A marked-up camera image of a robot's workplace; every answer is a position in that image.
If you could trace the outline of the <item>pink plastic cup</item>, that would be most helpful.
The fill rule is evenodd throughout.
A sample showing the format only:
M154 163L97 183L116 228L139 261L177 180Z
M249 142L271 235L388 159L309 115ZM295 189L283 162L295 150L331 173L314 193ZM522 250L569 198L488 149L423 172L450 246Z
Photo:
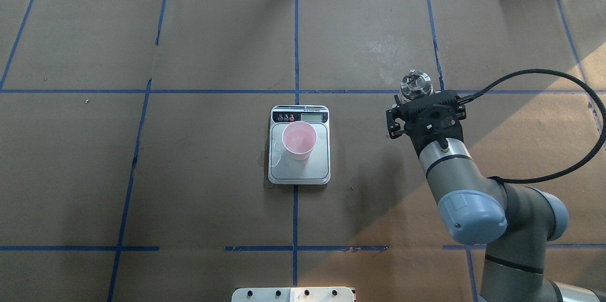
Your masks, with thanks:
M317 132L313 125L305 121L288 124L282 132L282 144L294 160L306 160L317 142Z

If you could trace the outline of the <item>silver digital kitchen scale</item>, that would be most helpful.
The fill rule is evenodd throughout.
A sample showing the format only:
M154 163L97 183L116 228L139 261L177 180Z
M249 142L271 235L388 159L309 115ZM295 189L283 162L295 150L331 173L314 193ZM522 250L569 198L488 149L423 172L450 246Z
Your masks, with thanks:
M268 180L324 185L331 179L330 113L321 105L278 105L270 113Z

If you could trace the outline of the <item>clear glass sauce bottle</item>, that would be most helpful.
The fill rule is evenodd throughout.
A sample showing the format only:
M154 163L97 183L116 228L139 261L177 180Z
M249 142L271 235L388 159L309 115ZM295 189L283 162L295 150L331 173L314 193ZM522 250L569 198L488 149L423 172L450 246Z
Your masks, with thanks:
M401 81L401 93L407 100L416 100L434 93L430 76L422 71L411 69Z

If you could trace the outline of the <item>white pillar with base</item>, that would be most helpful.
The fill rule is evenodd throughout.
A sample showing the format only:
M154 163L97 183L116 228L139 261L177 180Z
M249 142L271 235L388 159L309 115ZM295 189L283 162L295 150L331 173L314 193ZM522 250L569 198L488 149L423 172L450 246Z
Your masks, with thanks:
M355 302L355 289L344 286L249 287L236 289L232 302Z

